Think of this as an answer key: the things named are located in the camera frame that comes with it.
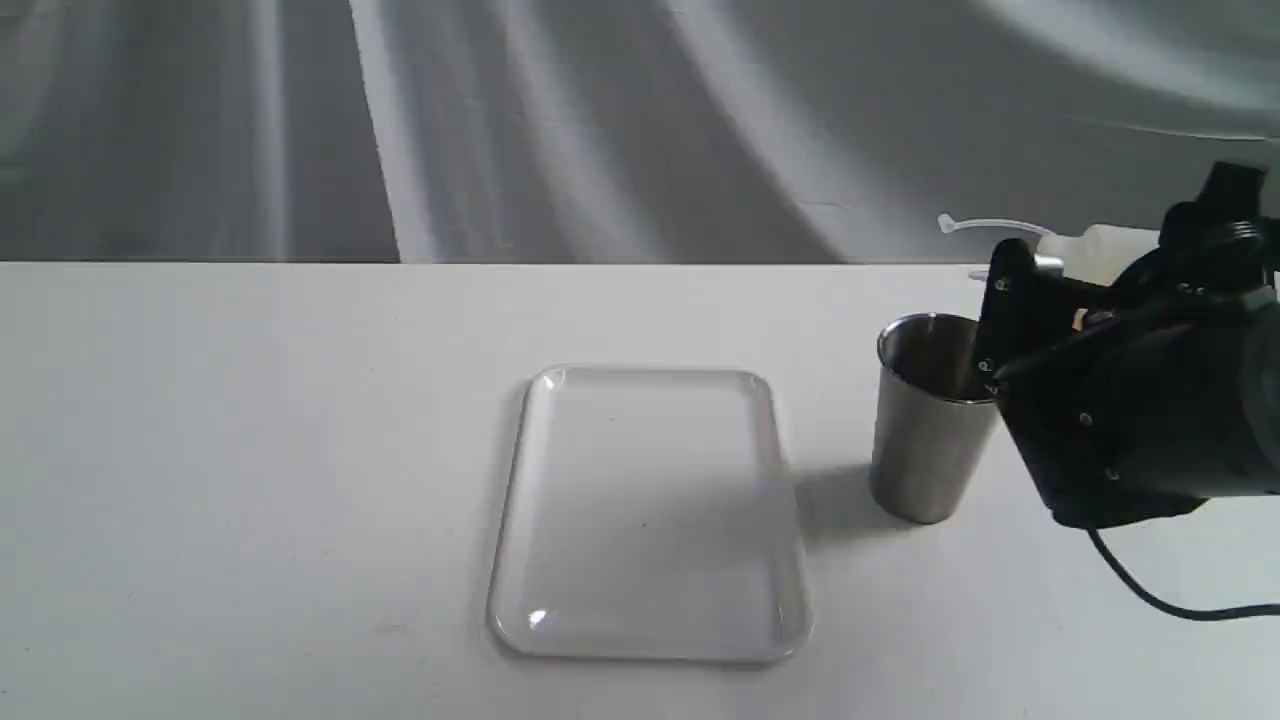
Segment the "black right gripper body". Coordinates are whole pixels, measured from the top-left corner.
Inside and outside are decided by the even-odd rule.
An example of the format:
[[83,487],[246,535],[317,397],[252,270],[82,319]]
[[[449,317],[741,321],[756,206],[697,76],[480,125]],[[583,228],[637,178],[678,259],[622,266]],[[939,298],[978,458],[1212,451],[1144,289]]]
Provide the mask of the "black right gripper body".
[[1053,520],[1101,530],[1277,493],[1277,220],[1266,172],[1216,163],[1158,246],[1000,373],[995,400]]

